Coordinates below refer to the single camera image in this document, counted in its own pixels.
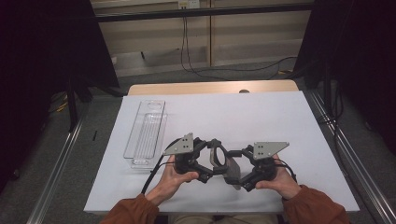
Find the right hand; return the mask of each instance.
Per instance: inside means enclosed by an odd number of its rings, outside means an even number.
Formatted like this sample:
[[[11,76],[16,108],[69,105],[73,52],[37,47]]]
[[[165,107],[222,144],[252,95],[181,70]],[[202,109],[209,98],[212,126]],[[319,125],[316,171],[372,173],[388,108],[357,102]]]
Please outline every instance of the right hand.
[[[301,187],[294,181],[285,167],[276,167],[276,177],[271,181],[262,180],[256,184],[256,189],[273,189],[276,190],[284,199],[291,199],[300,192]]]
[[[168,164],[165,165],[160,182],[146,195],[146,198],[157,206],[172,198],[181,184],[197,179],[199,176],[197,172],[187,172],[184,175],[176,173],[174,162],[175,156],[171,156]]]

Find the white paper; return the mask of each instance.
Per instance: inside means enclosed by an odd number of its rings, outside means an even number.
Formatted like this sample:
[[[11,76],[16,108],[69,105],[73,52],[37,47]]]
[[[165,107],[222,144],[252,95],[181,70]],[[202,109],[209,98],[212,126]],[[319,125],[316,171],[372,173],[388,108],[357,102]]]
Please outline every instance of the white paper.
[[[117,201],[134,198],[143,188],[149,174],[134,173],[122,156],[143,100],[166,102],[163,149],[187,133],[206,141],[217,138],[227,150],[239,150],[254,142],[289,142],[278,155],[297,174],[299,184],[325,192],[347,211],[359,210],[303,93],[288,91],[124,97],[84,211],[106,213]],[[209,151],[204,149],[198,162],[211,169]],[[235,160],[242,176],[251,172],[248,159]],[[148,192],[158,183],[162,170],[153,178]],[[218,175],[207,184],[196,180],[183,184],[172,199],[161,204],[160,211],[280,213],[283,206],[273,190],[238,191]]]

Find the brown jacket sleeve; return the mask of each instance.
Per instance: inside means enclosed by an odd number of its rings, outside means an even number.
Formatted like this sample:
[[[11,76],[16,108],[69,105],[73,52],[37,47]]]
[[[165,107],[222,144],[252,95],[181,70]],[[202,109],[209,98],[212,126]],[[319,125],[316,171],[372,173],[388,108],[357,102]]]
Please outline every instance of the brown jacket sleeve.
[[[332,201],[325,193],[301,185],[300,192],[290,200],[283,201],[285,213],[291,224],[349,223],[345,208]]]
[[[158,207],[149,202],[143,194],[139,194],[135,199],[120,200],[108,212],[101,224],[149,224],[154,223],[158,213]]]

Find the transparent plastic tray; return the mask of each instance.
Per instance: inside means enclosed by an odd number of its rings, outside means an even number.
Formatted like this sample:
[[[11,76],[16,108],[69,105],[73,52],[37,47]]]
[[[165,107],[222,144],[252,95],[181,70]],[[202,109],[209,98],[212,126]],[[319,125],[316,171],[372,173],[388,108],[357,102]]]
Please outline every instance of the transparent plastic tray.
[[[142,101],[124,152],[136,171],[150,171],[161,157],[166,125],[165,101]]]

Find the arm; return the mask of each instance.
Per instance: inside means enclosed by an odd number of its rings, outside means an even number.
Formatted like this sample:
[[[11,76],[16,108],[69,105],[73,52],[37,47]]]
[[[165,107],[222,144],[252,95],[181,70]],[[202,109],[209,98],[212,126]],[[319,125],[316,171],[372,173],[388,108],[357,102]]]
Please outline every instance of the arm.
[[[171,156],[168,162],[174,162]],[[146,196],[139,194],[135,199],[120,200],[105,216],[101,224],[107,223],[154,223],[159,213],[158,206],[164,201],[172,198],[180,185],[198,178],[198,173],[188,172],[179,175],[175,172],[173,164],[166,164],[163,176],[157,186]]]
[[[290,223],[349,223],[343,206],[325,193],[299,186],[284,167],[277,168],[276,178],[260,181],[256,189],[273,189],[283,197],[283,206]]]

